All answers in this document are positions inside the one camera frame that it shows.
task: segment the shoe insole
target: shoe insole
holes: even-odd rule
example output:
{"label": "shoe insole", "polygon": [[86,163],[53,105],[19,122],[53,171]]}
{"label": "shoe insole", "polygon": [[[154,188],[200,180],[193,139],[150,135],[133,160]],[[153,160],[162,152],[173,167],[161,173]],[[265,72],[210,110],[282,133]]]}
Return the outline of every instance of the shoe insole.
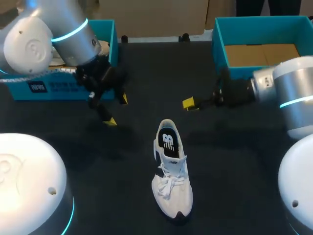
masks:
{"label": "shoe insole", "polygon": [[158,133],[158,145],[164,148],[164,154],[170,158],[179,158],[178,139],[170,127],[163,127]]}

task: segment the person's leg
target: person's leg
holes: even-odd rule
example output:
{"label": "person's leg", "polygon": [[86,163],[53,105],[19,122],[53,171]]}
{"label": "person's leg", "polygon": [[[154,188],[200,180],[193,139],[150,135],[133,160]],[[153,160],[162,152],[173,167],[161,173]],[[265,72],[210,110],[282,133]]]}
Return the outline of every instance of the person's leg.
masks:
{"label": "person's leg", "polygon": [[271,16],[293,16],[300,14],[301,0],[268,0]]}
{"label": "person's leg", "polygon": [[264,0],[236,0],[237,16],[259,16]]}

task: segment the shoelace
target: shoelace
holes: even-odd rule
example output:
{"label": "shoelace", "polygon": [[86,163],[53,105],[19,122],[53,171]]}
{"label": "shoelace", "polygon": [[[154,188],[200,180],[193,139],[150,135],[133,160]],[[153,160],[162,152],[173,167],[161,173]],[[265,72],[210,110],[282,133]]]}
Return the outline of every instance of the shoelace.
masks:
{"label": "shoelace", "polygon": [[164,177],[158,185],[158,194],[164,198],[169,198],[172,188],[176,185],[182,185],[184,183],[184,167],[182,167],[179,174],[175,177],[171,177],[171,173],[164,167],[164,163],[161,163],[159,168],[162,169]]}

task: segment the glowing blue light ring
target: glowing blue light ring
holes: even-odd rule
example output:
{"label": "glowing blue light ring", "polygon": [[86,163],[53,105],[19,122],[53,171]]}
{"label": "glowing blue light ring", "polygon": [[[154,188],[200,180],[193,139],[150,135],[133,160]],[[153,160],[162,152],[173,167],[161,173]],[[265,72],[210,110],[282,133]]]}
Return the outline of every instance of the glowing blue light ring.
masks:
{"label": "glowing blue light ring", "polygon": [[4,71],[2,71],[2,70],[0,70],[1,72],[3,72],[4,74],[8,74],[7,72],[4,72]]}
{"label": "glowing blue light ring", "polygon": [[67,227],[64,229],[63,233],[61,233],[61,235],[64,235],[64,234],[67,232],[67,230],[68,230],[68,228],[69,228],[69,226],[70,226],[70,224],[71,224],[71,222],[72,222],[73,216],[74,216],[74,210],[75,210],[75,201],[74,201],[74,198],[73,198],[73,210],[72,210],[72,215],[70,216],[70,219],[69,219],[69,222],[68,222],[68,224],[67,224]]}
{"label": "glowing blue light ring", "polygon": [[70,32],[67,35],[64,35],[62,37],[51,39],[51,42],[55,43],[55,42],[62,41],[66,38],[69,38],[69,37],[73,36],[74,34],[78,33],[80,30],[82,30],[87,24],[88,24],[88,19],[86,18],[85,22],[81,26],[79,26],[77,29],[75,29],[74,31],[72,31],[72,32]]}
{"label": "glowing blue light ring", "polygon": [[294,232],[299,235],[299,233],[297,233],[297,231],[293,228],[293,226],[291,225],[291,223],[289,223],[290,227],[294,230]]}
{"label": "glowing blue light ring", "polygon": [[279,106],[279,108],[283,108],[285,106],[288,106],[288,105],[291,105],[291,104],[295,104],[295,103],[298,103],[298,102],[302,102],[302,101],[309,101],[309,100],[312,100],[312,99],[313,99],[313,95],[302,97],[302,98],[299,98],[299,99],[294,99],[292,101],[288,101],[286,103],[281,104]]}

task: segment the shoe tongue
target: shoe tongue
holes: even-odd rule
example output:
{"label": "shoe tongue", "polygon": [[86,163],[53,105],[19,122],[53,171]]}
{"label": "shoe tongue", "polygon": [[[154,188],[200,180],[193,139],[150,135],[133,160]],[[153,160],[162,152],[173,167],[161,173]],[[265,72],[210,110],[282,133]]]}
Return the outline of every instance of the shoe tongue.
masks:
{"label": "shoe tongue", "polygon": [[183,167],[187,156],[184,156],[183,158],[170,158],[162,154],[162,158],[165,168],[171,173],[178,174]]}

